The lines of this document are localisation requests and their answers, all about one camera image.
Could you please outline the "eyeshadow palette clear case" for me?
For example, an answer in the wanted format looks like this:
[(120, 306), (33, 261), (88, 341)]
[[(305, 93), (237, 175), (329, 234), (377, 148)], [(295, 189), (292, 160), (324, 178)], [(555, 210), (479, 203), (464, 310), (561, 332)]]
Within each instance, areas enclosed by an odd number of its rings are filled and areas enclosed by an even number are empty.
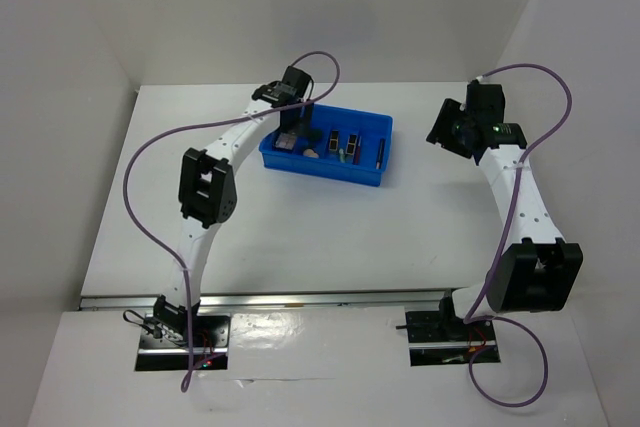
[(278, 151), (291, 152), (295, 149), (298, 136), (293, 133), (280, 132), (273, 143), (273, 148)]

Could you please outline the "beige makeup sponge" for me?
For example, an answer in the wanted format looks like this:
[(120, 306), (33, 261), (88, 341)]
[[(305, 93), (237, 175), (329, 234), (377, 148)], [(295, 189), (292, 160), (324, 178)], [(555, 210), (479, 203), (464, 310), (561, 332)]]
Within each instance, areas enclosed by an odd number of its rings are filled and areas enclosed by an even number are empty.
[(305, 149), (303, 155), (310, 158), (319, 158), (319, 154), (311, 148)]

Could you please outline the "black gold lipstick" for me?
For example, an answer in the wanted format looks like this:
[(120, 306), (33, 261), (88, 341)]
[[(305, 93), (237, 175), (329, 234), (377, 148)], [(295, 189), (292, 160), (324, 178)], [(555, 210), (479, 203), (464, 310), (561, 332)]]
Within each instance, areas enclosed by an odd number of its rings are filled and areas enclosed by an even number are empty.
[(347, 156), (354, 156), (358, 145), (358, 136), (351, 134), (348, 138), (345, 153)]
[(329, 135), (328, 152), (331, 154), (337, 154), (339, 150), (339, 131), (332, 130)]

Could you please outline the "black gold eyeliner pencil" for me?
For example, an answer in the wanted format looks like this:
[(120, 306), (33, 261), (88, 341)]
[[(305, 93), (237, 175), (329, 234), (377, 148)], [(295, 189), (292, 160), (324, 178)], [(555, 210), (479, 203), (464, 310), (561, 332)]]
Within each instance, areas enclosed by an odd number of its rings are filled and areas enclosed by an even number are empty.
[(376, 164), (375, 167), (377, 170), (380, 170), (382, 167), (382, 163), (384, 160), (384, 151), (385, 151), (386, 139), (381, 138), (378, 143), (378, 150), (376, 155)]

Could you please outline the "red lip gloss tube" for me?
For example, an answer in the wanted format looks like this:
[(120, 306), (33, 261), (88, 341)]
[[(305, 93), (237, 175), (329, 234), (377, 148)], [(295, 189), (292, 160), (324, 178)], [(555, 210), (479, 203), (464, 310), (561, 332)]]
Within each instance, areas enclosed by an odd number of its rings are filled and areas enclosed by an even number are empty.
[(357, 139), (356, 147), (354, 151), (353, 165), (359, 165), (360, 163), (361, 143), (362, 143), (362, 136), (359, 136)]

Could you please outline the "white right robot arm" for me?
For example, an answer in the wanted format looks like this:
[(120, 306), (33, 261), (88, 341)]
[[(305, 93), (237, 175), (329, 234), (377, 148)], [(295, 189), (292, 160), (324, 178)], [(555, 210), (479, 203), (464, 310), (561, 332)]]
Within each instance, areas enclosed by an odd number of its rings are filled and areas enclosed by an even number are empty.
[(446, 99), (427, 140), (471, 159), (496, 202), (503, 232), (485, 280), (446, 293), (436, 326), (460, 338), (471, 318), (562, 310), (583, 263), (581, 247), (565, 240), (539, 192), (522, 128), (504, 120), (499, 84), (470, 82), (464, 102)]

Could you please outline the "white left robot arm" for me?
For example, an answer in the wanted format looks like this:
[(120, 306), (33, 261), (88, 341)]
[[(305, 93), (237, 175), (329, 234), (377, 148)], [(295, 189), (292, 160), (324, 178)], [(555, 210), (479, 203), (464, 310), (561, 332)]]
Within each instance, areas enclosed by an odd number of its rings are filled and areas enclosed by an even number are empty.
[(182, 157), (178, 201), (182, 239), (170, 253), (178, 276), (159, 295), (153, 318), (176, 346), (196, 337), (201, 280), (213, 239), (238, 203), (235, 177), (253, 150), (266, 168), (377, 187), (390, 155), (390, 116), (316, 105), (314, 80), (295, 65), (259, 86), (243, 119)]

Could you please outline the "blue plastic organizer bin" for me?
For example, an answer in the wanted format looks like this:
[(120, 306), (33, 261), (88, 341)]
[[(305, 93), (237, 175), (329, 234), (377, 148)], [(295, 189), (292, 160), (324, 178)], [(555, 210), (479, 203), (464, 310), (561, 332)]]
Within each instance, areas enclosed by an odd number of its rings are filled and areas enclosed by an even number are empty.
[[(267, 135), (260, 145), (264, 166), (269, 169), (311, 175), (316, 177), (340, 180), (356, 184), (378, 187), (387, 167), (391, 145), (393, 119), (384, 114), (317, 105), (311, 117), (310, 131), (320, 129), (323, 132), (319, 142), (311, 142), (308, 136), (298, 137), (295, 149), (291, 152), (278, 151), (273, 148), (276, 136), (274, 132)], [(339, 150), (345, 152), (351, 134), (362, 136), (359, 165), (353, 165), (353, 157), (346, 155), (346, 162), (339, 160), (337, 154), (328, 152), (329, 135), (332, 130), (339, 131)], [(380, 170), (375, 167), (378, 143), (386, 139), (384, 160)], [(319, 154), (319, 158), (303, 155), (305, 149), (311, 148)]]

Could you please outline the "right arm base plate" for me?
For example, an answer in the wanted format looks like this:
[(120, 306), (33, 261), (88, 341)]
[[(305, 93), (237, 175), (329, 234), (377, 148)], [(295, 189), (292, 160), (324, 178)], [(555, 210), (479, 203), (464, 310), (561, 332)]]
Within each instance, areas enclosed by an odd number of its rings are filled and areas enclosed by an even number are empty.
[(487, 321), (466, 325), (436, 311), (406, 311), (395, 329), (407, 336), (412, 367), (463, 365), (472, 357), (476, 363), (501, 362), (495, 330)]

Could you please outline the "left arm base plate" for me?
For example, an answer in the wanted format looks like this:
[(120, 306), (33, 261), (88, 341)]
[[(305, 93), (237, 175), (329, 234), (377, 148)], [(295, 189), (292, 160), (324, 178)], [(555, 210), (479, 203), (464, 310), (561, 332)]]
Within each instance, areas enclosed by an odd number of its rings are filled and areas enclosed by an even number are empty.
[[(186, 371), (188, 341), (170, 332), (151, 315), (127, 309), (123, 320), (140, 328), (135, 362), (138, 372)], [(193, 355), (199, 371), (226, 370), (231, 317), (208, 315), (195, 319)]]

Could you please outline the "metal rail front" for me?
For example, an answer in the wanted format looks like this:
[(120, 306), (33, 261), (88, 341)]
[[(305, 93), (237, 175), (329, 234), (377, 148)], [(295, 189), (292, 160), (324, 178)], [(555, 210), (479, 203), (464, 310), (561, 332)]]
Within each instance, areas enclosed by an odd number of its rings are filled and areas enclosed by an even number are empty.
[[(449, 289), (399, 289), (318, 292), (235, 293), (204, 295), (202, 309), (232, 310), (243, 308), (309, 308), (324, 306), (434, 305)], [(80, 311), (147, 310), (155, 296), (84, 296)]]

